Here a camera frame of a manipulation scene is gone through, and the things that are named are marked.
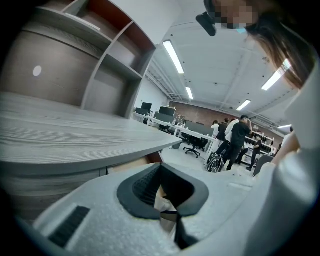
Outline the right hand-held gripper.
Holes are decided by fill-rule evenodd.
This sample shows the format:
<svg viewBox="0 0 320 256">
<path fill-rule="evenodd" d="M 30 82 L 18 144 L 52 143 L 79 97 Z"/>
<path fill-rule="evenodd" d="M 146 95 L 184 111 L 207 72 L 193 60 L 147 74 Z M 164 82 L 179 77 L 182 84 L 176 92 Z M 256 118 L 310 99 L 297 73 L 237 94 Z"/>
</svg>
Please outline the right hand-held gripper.
<svg viewBox="0 0 320 256">
<path fill-rule="evenodd" d="M 302 149 L 320 149 L 320 61 L 285 111 Z"/>
</svg>

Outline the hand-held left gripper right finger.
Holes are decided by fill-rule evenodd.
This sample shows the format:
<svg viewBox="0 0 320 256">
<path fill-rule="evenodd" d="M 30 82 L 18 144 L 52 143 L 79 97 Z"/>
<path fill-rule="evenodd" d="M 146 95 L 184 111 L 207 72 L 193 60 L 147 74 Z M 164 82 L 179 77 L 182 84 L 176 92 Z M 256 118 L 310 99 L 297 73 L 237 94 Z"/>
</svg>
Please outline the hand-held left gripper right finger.
<svg viewBox="0 0 320 256">
<path fill-rule="evenodd" d="M 174 241 L 183 250 L 205 240 L 239 209 L 254 185 L 233 171 L 210 173 L 162 164 L 161 185 L 177 211 Z"/>
</svg>

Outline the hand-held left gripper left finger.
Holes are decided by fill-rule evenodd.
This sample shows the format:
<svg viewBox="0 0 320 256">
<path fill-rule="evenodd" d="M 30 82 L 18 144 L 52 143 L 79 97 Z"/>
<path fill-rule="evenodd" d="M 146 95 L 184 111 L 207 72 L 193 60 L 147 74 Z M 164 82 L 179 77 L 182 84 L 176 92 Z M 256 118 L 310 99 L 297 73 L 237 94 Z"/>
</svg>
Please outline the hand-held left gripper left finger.
<svg viewBox="0 0 320 256">
<path fill-rule="evenodd" d="M 72 256 L 173 256 L 155 208 L 162 166 L 90 180 L 46 209 L 34 228 Z"/>
</svg>

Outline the person's right forearm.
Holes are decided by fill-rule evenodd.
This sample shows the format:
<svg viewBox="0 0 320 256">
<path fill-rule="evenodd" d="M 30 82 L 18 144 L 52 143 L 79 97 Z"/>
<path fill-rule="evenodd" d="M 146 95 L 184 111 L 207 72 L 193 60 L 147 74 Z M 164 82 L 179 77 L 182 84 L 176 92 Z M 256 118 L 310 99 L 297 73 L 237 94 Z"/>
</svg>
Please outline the person's right forearm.
<svg viewBox="0 0 320 256">
<path fill-rule="evenodd" d="M 300 143 L 298 141 L 298 138 L 295 134 L 295 131 L 291 132 L 285 143 L 282 144 L 281 149 L 277 153 L 277 155 L 274 157 L 274 159 L 271 161 L 273 165 L 278 165 L 288 154 L 297 152 L 300 148 Z"/>
</svg>

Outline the black and white backpack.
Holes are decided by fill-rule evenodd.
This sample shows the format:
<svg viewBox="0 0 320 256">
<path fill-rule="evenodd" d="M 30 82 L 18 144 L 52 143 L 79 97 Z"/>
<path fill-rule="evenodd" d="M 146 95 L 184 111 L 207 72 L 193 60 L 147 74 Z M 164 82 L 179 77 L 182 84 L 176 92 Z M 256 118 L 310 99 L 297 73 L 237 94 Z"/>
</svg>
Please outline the black and white backpack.
<svg viewBox="0 0 320 256">
<path fill-rule="evenodd" d="M 224 166 L 223 155 L 212 153 L 207 160 L 206 170 L 210 173 L 219 173 L 221 172 Z"/>
</svg>

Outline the black office chair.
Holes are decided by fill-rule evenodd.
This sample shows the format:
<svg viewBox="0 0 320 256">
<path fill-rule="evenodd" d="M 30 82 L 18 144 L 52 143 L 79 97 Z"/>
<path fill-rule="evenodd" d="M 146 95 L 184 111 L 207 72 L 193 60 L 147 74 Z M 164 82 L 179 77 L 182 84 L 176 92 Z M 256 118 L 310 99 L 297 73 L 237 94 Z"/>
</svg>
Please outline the black office chair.
<svg viewBox="0 0 320 256">
<path fill-rule="evenodd" d="M 202 145 L 202 141 L 200 138 L 191 136 L 188 140 L 188 142 L 192 145 L 191 148 L 189 147 L 184 147 L 183 150 L 185 151 L 185 154 L 187 153 L 193 153 L 195 154 L 196 158 L 198 159 L 201 154 L 197 151 L 197 147 Z"/>
</svg>

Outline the storage rack with dark items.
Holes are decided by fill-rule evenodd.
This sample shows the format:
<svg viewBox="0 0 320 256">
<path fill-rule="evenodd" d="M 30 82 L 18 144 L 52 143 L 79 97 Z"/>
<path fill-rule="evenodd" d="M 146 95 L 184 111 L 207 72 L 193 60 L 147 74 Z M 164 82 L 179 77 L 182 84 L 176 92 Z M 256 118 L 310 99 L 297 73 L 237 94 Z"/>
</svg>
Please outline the storage rack with dark items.
<svg viewBox="0 0 320 256">
<path fill-rule="evenodd" d="M 244 145 L 248 148 L 248 152 L 242 158 L 242 163 L 246 165 L 251 164 L 251 158 L 253 155 L 254 145 L 258 142 L 257 137 L 261 139 L 261 149 L 260 153 L 256 155 L 254 167 L 256 166 L 257 161 L 263 155 L 272 156 L 276 152 L 274 147 L 274 138 L 270 138 L 264 135 L 264 133 L 258 133 L 253 131 L 251 134 L 245 137 Z"/>
</svg>

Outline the long white office desk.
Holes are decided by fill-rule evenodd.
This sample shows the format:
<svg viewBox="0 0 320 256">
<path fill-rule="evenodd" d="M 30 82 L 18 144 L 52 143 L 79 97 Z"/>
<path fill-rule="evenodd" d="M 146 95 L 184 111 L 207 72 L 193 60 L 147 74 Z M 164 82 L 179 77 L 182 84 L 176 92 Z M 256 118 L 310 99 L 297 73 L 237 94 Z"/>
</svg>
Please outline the long white office desk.
<svg viewBox="0 0 320 256">
<path fill-rule="evenodd" d="M 179 125 L 174 125 L 174 124 L 170 124 L 169 122 L 163 122 L 161 120 L 158 120 L 156 118 L 150 117 L 150 116 L 145 116 L 139 113 L 134 112 L 132 114 L 132 116 L 134 116 L 135 118 L 140 118 L 142 119 L 147 119 L 147 125 L 150 126 L 150 123 L 156 123 L 158 125 L 163 125 L 163 126 L 169 126 L 170 128 L 174 129 L 174 136 L 176 136 L 179 132 L 179 137 L 181 137 L 181 133 L 185 133 L 188 134 L 190 136 L 196 137 L 198 139 L 206 139 L 208 141 L 210 141 L 210 146 L 213 144 L 213 142 L 217 141 L 216 138 L 213 138 L 212 136 L 209 135 L 204 135 L 202 133 L 196 132 L 196 131 L 192 131 L 189 130 L 188 128 L 184 128 L 182 126 Z"/>
</svg>

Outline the dark desk divider panel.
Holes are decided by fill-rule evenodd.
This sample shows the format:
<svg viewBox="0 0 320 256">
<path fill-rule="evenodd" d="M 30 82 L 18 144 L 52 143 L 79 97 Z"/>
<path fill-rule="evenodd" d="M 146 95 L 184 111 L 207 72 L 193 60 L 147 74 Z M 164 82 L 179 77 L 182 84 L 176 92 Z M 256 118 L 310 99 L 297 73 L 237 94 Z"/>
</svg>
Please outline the dark desk divider panel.
<svg viewBox="0 0 320 256">
<path fill-rule="evenodd" d="M 189 131 L 196 132 L 196 133 L 202 134 L 204 136 L 209 136 L 209 137 L 213 136 L 213 131 L 214 131 L 209 126 L 194 123 L 194 122 L 191 122 L 188 120 L 185 122 L 184 128 L 188 129 Z"/>
<path fill-rule="evenodd" d="M 159 112 L 156 112 L 154 114 L 153 118 L 158 120 L 158 121 L 162 121 L 162 122 L 170 123 L 170 124 L 172 124 L 173 121 L 174 121 L 174 117 L 173 116 L 162 114 L 162 113 L 159 113 Z"/>
</svg>

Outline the grey chair back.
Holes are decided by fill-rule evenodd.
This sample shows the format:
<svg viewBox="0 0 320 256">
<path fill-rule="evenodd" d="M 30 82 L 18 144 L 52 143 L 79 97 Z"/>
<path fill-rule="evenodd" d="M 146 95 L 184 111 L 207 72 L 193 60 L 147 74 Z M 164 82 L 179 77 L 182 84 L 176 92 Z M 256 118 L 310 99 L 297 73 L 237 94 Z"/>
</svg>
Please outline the grey chair back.
<svg viewBox="0 0 320 256">
<path fill-rule="evenodd" d="M 262 169 L 262 166 L 266 163 L 270 163 L 272 160 L 274 159 L 274 157 L 270 156 L 270 155 L 263 155 L 259 158 L 259 160 L 256 163 L 254 172 L 253 172 L 253 177 L 257 176 Z"/>
</svg>

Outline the grey wooden shelf unit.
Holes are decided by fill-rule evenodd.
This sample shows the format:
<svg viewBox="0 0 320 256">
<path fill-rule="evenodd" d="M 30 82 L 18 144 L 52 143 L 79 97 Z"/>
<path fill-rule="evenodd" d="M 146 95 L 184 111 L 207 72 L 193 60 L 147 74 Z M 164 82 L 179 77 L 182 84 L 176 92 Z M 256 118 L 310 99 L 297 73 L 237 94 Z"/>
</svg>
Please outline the grey wooden shelf unit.
<svg viewBox="0 0 320 256">
<path fill-rule="evenodd" d="M 111 0 L 0 0 L 0 94 L 129 118 L 155 49 Z"/>
</svg>

